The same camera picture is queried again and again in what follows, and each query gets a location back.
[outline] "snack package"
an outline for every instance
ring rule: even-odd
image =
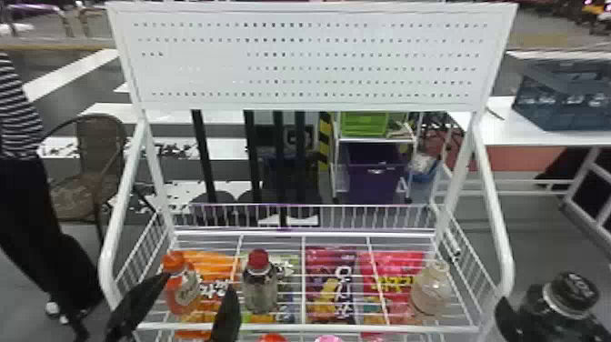
[[[420,324],[410,307],[410,292],[414,276],[423,266],[425,252],[368,252],[359,253],[358,266],[363,276],[363,292],[365,295],[363,324],[385,324],[383,308],[380,303],[378,286],[382,290],[386,302],[386,310],[390,324],[414,325]],[[376,282],[372,261],[376,263],[376,271],[380,284]],[[379,334],[364,333],[363,337]]]
[[[186,250],[183,254],[185,260],[193,263],[195,271],[200,276],[200,295],[197,309],[190,315],[180,317],[180,320],[185,323],[213,323],[230,284],[234,257],[215,252],[192,250]],[[241,264],[237,263],[235,273],[241,274],[241,269]],[[175,332],[175,336],[184,339],[206,340],[210,338],[210,331],[179,330]]]
[[[242,269],[248,260],[248,254],[240,256]],[[298,287],[299,278],[295,271],[299,268],[299,255],[275,255],[273,251],[269,254],[269,262],[274,265],[278,274],[278,308],[275,312],[266,315],[254,315],[245,307],[242,307],[242,323],[287,323],[296,322],[301,303],[293,295],[300,291]]]
[[[306,310],[311,323],[355,323],[355,261],[356,253],[344,248],[305,249]]]
[[[280,334],[267,333],[261,336],[257,342],[288,342],[288,339]]]

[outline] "perforated metal panel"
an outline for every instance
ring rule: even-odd
[[[145,108],[477,110],[516,7],[113,3]]]

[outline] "black pants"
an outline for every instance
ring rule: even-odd
[[[68,300],[66,305],[86,308],[100,300],[95,266],[62,233],[38,158],[0,158],[0,247],[41,290]]]

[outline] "wire basket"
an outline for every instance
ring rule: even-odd
[[[295,341],[329,332],[343,334],[345,340],[357,340],[363,337],[363,333],[390,334],[391,339],[402,341],[427,341],[453,334],[462,337],[474,335],[479,330],[482,313],[494,294],[495,286],[458,223],[451,217],[446,234],[436,236],[436,218],[436,210],[427,205],[193,204],[190,213],[175,216],[173,235],[168,233],[161,216],[155,214],[135,242],[114,281],[124,294],[159,270],[160,257],[168,249],[200,250],[232,257],[234,264],[229,281],[239,289],[239,266],[243,257],[252,249],[264,248],[272,257],[294,255],[299,260],[292,276],[285,280],[290,285],[292,301],[280,303],[281,306],[290,307],[295,320],[294,323],[244,323],[241,340],[256,339],[270,331]],[[379,252],[405,251],[421,252],[424,261],[435,258],[448,260],[452,265],[450,278],[453,295],[444,313],[435,319],[424,320],[416,325],[392,324],[393,315],[389,314],[385,305],[381,305],[379,313],[369,313],[370,310],[366,309],[366,306],[371,305],[366,297],[371,294],[364,290],[365,276],[356,267],[350,285],[354,324],[316,324],[308,309],[313,305],[311,293],[308,292],[308,278],[313,274],[306,267],[305,255],[311,246],[340,246],[357,255],[370,256],[371,260]],[[413,273],[399,276],[408,278]],[[397,286],[396,282],[379,275],[376,267],[374,277],[380,298],[387,296],[385,287]],[[380,324],[366,324],[366,321],[371,321],[366,317],[371,316],[378,316]],[[211,326],[211,323],[181,322],[181,317],[171,314],[164,299],[160,297],[138,327],[137,334],[142,341],[185,340],[175,337],[175,332],[209,330]]]

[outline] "blue plastic crate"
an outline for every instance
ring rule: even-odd
[[[546,131],[611,130],[611,67],[600,62],[529,65],[512,108]]]
[[[391,204],[405,169],[396,144],[347,144],[351,204]]]

